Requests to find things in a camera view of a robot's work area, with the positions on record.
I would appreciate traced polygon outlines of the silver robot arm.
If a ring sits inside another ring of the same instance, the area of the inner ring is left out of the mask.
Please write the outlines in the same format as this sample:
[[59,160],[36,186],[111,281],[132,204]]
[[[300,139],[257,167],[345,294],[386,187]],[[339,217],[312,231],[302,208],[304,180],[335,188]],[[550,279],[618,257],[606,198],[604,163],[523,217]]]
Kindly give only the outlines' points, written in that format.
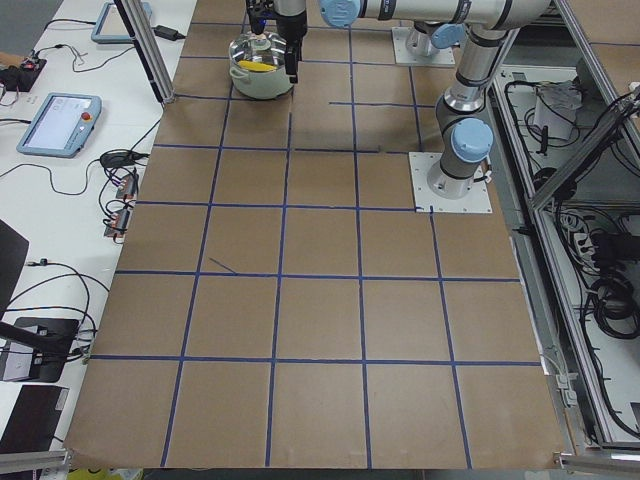
[[307,34],[305,0],[246,0],[246,13],[253,34],[264,32],[266,21],[276,22],[277,33],[286,42],[285,72],[292,84],[298,83],[298,63],[302,60],[303,39]]
[[321,1],[328,25],[350,26],[358,18],[461,24],[462,56],[455,79],[436,105],[444,142],[439,163],[429,170],[429,188],[442,198],[463,198],[479,164],[492,148],[491,128],[475,114],[485,105],[484,92],[509,50],[509,39],[538,19],[547,1]]

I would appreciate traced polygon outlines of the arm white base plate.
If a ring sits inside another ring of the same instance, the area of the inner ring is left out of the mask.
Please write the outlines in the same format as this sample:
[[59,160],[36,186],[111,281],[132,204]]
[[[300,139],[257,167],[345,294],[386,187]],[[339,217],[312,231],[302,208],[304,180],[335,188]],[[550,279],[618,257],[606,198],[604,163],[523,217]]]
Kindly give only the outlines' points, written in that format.
[[468,179],[446,176],[439,152],[410,152],[414,209],[423,213],[491,214],[487,180],[480,165]]
[[455,59],[451,47],[438,49],[428,34],[413,27],[393,27],[391,30],[395,63],[401,66],[453,68]]

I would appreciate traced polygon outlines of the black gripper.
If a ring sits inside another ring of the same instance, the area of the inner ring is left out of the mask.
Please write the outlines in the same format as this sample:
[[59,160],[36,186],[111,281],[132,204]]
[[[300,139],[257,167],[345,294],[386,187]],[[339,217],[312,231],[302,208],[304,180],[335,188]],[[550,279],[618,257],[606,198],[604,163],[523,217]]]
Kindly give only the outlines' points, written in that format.
[[298,84],[298,63],[302,58],[302,39],[307,33],[305,0],[246,0],[246,13],[253,34],[265,30],[267,20],[276,23],[278,35],[286,40],[285,72],[291,84]]

